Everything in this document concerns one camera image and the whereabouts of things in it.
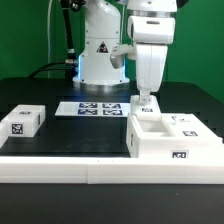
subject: white platform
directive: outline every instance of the white platform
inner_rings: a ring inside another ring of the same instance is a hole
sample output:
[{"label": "white platform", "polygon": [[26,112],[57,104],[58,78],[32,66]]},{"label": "white platform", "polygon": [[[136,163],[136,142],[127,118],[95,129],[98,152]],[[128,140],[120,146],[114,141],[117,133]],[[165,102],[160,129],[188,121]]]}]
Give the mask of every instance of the white platform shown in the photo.
[{"label": "white platform", "polygon": [[60,102],[55,116],[127,117],[129,103]]}]

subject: black cable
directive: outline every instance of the black cable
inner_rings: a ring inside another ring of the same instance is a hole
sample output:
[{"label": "black cable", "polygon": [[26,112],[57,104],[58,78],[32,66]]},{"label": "black cable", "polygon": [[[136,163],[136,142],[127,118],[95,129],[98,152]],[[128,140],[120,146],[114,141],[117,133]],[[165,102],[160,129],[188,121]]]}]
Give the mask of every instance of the black cable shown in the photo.
[{"label": "black cable", "polygon": [[71,68],[48,68],[48,69],[40,69],[36,75],[40,72],[48,72],[48,71],[71,71]]},{"label": "black cable", "polygon": [[48,64],[40,67],[36,71],[32,72],[31,74],[29,74],[28,78],[33,79],[35,77],[35,75],[38,74],[41,70],[44,70],[44,69],[49,68],[49,67],[54,66],[54,65],[62,65],[62,64],[65,64],[65,62],[64,61],[55,61],[55,62],[48,63]]},{"label": "black cable", "polygon": [[74,49],[68,9],[63,9],[63,16],[64,16],[65,31],[66,31],[66,37],[67,37],[67,47],[68,49]]}]

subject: white base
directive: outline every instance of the white base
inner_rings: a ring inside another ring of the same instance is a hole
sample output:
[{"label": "white base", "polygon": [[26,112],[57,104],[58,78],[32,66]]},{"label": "white base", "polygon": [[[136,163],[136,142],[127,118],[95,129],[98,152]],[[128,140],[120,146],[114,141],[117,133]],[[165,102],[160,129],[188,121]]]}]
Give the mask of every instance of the white base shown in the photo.
[{"label": "white base", "polygon": [[224,147],[216,160],[0,157],[0,183],[224,184]]}]

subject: warning label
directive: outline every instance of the warning label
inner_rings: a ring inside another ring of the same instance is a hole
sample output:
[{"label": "warning label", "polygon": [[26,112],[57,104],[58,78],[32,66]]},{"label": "warning label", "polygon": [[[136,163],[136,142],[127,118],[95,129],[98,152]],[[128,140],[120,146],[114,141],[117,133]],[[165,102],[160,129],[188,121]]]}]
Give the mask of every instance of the warning label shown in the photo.
[{"label": "warning label", "polygon": [[109,53],[106,44],[104,43],[104,41],[102,42],[102,44],[100,45],[100,47],[97,50],[97,53]]}]

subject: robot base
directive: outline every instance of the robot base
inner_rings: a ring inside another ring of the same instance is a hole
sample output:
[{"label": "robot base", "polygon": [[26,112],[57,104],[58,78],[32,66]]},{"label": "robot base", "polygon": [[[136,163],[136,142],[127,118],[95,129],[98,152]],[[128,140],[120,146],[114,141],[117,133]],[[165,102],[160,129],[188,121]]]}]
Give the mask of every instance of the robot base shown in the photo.
[{"label": "robot base", "polygon": [[79,78],[73,78],[73,87],[96,92],[112,92],[119,89],[129,89],[129,79],[126,78],[122,83],[111,85],[99,85],[81,82]]},{"label": "robot base", "polygon": [[212,160],[222,147],[217,137],[193,114],[128,116],[127,145],[132,158]]}]

